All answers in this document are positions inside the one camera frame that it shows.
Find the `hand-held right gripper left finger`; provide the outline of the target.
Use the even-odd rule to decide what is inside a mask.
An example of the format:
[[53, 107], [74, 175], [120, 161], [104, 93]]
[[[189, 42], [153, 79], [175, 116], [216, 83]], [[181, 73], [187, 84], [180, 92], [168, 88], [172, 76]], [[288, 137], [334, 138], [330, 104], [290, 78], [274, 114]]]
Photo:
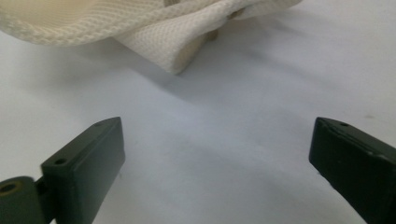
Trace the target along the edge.
[[44, 161], [57, 224], [92, 224], [124, 162], [119, 117], [94, 123]]

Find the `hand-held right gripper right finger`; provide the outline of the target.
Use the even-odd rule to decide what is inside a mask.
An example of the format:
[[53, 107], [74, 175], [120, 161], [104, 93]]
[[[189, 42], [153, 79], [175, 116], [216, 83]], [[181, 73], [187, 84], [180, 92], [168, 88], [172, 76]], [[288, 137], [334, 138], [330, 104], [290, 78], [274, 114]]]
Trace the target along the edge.
[[310, 163], [367, 224], [396, 224], [396, 148], [339, 120], [317, 118]]

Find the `white towel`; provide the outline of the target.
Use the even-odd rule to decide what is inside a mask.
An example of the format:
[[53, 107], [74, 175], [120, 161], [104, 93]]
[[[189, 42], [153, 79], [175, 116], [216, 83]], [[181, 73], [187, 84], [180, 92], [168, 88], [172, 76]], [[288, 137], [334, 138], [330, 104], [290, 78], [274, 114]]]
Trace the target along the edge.
[[0, 0], [0, 31], [38, 45], [77, 46], [113, 37], [164, 71], [183, 71], [228, 21], [303, 0]]

